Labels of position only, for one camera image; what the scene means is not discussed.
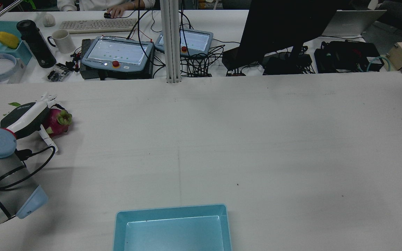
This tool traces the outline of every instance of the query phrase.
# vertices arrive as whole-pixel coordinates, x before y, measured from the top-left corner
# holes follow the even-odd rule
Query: computer monitor
[[[234,70],[266,54],[293,47],[286,63],[295,64],[303,43],[322,34],[336,10],[348,0],[252,0],[240,46],[223,53]]]

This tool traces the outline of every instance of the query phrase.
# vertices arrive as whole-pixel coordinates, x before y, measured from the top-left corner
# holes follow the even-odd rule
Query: silver laptop
[[[322,35],[358,37],[384,13],[386,10],[338,10]]]

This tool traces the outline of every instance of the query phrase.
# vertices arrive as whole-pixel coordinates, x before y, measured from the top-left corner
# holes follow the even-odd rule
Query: person
[[[57,0],[57,7],[60,11],[76,11],[74,1]],[[80,11],[106,10],[111,13],[111,18],[117,18],[126,10],[153,8],[154,5],[155,0],[80,0]]]

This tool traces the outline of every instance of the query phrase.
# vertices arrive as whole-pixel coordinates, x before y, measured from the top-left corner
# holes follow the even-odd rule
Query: desk
[[[109,251],[119,210],[211,203],[234,251],[402,250],[399,72],[0,85],[0,119],[44,91],[75,123],[0,251]]]
[[[41,30],[43,36],[46,38],[50,36],[55,30],[59,28],[62,21],[66,20],[84,20],[84,19],[102,19],[103,11],[86,11],[86,12],[49,12],[55,17],[56,25],[54,27],[44,27],[42,23],[42,18],[46,14],[45,12],[27,12],[27,13],[6,13],[0,18],[0,21],[20,21],[22,19],[31,19],[36,22],[38,28]],[[126,12],[124,16],[128,16],[131,12]],[[214,33],[214,38],[220,41],[240,41],[241,34],[243,33],[244,24],[247,18],[247,10],[186,10],[184,13],[188,16],[191,24],[196,30],[205,30]],[[153,25],[153,30],[162,30],[161,25],[161,13],[160,11],[153,11],[153,17],[156,20]],[[147,13],[141,20],[140,29],[147,36],[152,38],[154,41],[158,38],[159,33],[151,31],[150,27],[153,23],[151,18],[151,12]],[[79,47],[81,41],[86,38],[95,38],[100,35],[115,35],[115,36],[127,36],[128,33],[93,33],[93,34],[75,34],[72,35],[74,44]],[[141,40],[146,41],[147,37],[141,36]],[[332,39],[318,38],[313,41],[305,43],[309,47],[307,51],[308,54],[313,57],[315,48],[320,48],[322,41],[331,41]],[[212,41],[212,46],[218,46],[223,43],[218,41]],[[237,47],[236,43],[226,43],[225,50]],[[62,54],[58,52],[56,48],[51,48],[53,55],[56,57],[57,62],[70,61],[71,58],[68,54]],[[161,59],[164,59],[163,54],[156,52],[156,55]],[[24,73],[24,82],[47,82],[44,78],[48,75],[51,69],[41,68],[35,58],[31,59],[29,65],[27,65],[26,72]],[[217,60],[214,65],[209,68],[209,73],[213,76],[225,76],[227,69],[222,65],[221,60]],[[258,76],[262,75],[263,68],[252,67],[246,68],[244,73],[248,76]],[[165,78],[165,70],[160,70],[155,78]],[[83,78],[79,73],[72,73],[69,78],[66,79],[67,82],[82,81]]]

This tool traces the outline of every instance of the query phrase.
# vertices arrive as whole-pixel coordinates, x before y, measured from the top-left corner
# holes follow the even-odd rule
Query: black water bottle
[[[49,46],[40,33],[40,29],[32,20],[22,20],[16,24],[16,29],[21,33],[21,39],[26,41],[29,49],[43,68],[50,68],[57,60],[51,53]]]

